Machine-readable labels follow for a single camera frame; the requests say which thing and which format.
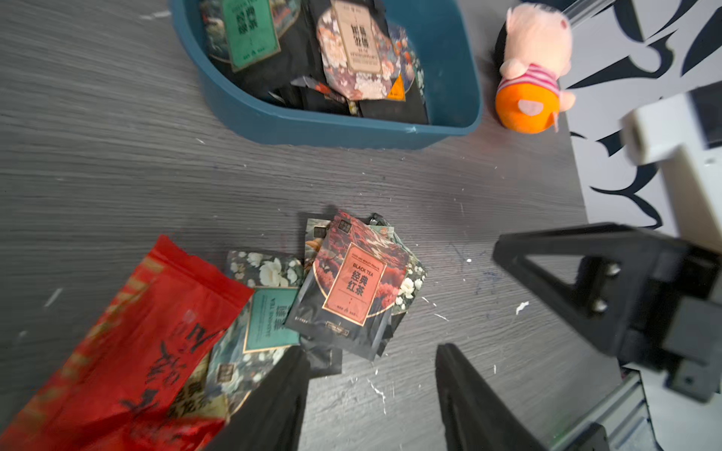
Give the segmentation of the black tea red label bag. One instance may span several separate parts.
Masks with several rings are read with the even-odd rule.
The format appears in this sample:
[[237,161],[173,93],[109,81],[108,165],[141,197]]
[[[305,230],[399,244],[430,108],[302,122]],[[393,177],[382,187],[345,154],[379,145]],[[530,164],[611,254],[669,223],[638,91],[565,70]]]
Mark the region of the black tea red label bag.
[[284,325],[372,361],[391,323],[409,254],[339,210]]

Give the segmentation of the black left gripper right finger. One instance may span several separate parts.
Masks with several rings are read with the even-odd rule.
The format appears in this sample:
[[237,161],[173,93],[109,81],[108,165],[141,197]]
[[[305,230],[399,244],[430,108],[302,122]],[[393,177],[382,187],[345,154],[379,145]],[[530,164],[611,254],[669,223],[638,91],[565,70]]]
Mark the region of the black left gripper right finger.
[[500,236],[494,262],[601,353],[706,403],[721,379],[721,254],[601,223]]

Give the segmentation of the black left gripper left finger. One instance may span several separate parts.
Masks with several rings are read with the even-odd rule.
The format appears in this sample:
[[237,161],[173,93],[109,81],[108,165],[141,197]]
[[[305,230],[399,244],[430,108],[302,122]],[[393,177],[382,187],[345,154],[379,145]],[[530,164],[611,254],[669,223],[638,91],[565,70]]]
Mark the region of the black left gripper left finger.
[[205,450],[296,450],[309,378],[306,353],[300,347],[289,348]]

